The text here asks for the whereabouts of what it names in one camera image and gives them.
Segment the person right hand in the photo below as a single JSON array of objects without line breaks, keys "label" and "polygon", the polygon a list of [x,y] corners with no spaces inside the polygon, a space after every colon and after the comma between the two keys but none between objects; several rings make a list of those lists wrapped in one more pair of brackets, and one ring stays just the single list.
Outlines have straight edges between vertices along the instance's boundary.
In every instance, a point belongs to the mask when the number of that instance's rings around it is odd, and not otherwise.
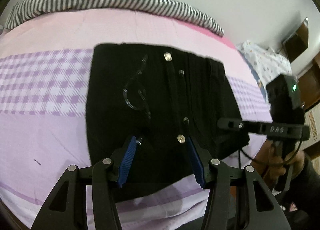
[{"label": "person right hand", "polygon": [[[255,156],[255,159],[263,164],[257,164],[251,161],[250,165],[260,174],[268,188],[273,189],[278,178],[285,175],[286,169],[284,166],[269,166],[268,164],[281,164],[283,159],[275,153],[275,146],[272,141],[266,140],[261,146],[261,149]],[[305,152],[299,151],[293,160],[288,165],[293,165],[292,179],[297,177],[303,170],[305,164]]]}]

